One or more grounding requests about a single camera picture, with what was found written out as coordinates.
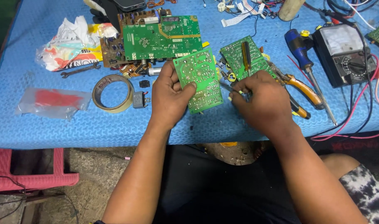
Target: hand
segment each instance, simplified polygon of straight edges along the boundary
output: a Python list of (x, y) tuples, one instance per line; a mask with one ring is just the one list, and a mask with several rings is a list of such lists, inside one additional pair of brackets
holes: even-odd
[(236, 91), (253, 96), (249, 102), (236, 91), (230, 93), (234, 104), (246, 122), (253, 128), (272, 139), (283, 134), (296, 123), (292, 119), (292, 109), (287, 91), (278, 84), (266, 71), (258, 71), (242, 79), (234, 87)]
[(159, 128), (166, 130), (172, 129), (183, 116), (195, 92), (196, 83), (188, 83), (184, 89), (181, 88), (173, 61), (167, 61), (152, 85), (150, 123), (157, 123)]

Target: plastic bag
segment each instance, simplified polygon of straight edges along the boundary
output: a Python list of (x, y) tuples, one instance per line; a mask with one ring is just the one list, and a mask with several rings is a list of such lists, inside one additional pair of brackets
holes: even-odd
[(65, 18), (53, 39), (36, 50), (35, 62), (60, 71), (102, 61), (100, 37), (116, 33), (111, 23), (87, 24), (83, 16), (71, 23)]
[(42, 117), (70, 120), (78, 110), (87, 110), (92, 93), (63, 90), (25, 90), (14, 114), (31, 113)]

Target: pink stool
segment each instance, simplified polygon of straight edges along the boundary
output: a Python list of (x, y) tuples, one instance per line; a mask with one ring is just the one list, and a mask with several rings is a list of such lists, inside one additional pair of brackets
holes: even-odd
[[(79, 181), (78, 173), (64, 173), (64, 149), (54, 149), (54, 173), (45, 175), (19, 175), (10, 173), (12, 150), (0, 149), (0, 176), (7, 176), (30, 190), (43, 190), (56, 186), (73, 186)], [(0, 191), (22, 190), (8, 178), (0, 177)]]

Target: blue screwdriver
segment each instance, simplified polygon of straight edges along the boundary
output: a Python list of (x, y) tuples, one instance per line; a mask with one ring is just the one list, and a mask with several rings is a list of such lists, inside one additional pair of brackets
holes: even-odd
[(295, 56), (297, 61), (299, 61), (299, 66), (301, 69), (306, 70), (308, 75), (310, 76), (310, 79), (314, 83), (314, 87), (318, 93), (318, 95), (321, 98), (322, 103), (325, 106), (326, 112), (330, 116), (333, 124), (337, 126), (337, 122), (335, 117), (332, 114), (331, 109), (329, 108), (328, 103), (326, 102), (326, 99), (324, 95), (322, 94), (321, 89), (319, 88), (318, 83), (316, 82), (316, 79), (312, 73), (311, 67), (314, 65), (314, 63), (308, 58), (307, 56), (307, 46), (304, 43), (304, 39), (300, 34), (297, 32), (296, 29), (291, 29), (287, 33), (285, 33), (285, 40), (289, 47), (289, 50), (292, 52), (292, 54)]

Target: pliers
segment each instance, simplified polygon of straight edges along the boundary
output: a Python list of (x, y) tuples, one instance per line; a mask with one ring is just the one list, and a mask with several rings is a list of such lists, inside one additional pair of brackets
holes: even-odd
[[(280, 69), (276, 67), (274, 63), (271, 61), (267, 61), (268, 65), (270, 66), (271, 70), (276, 74), (276, 82), (281, 84), (282, 87), (286, 89), (286, 85), (293, 85), (296, 89), (298, 89), (306, 98), (307, 100), (317, 109), (317, 110), (323, 110), (325, 108), (324, 104), (321, 101), (321, 98), (312, 90), (310, 87), (308, 87), (303, 82), (295, 79), (295, 77), (291, 74), (283, 74)], [(291, 94), (289, 94), (290, 97), (290, 104), (292, 107), (292, 110), (296, 112), (300, 117), (305, 119), (310, 119), (311, 114), (303, 109), (296, 100), (293, 99)]]

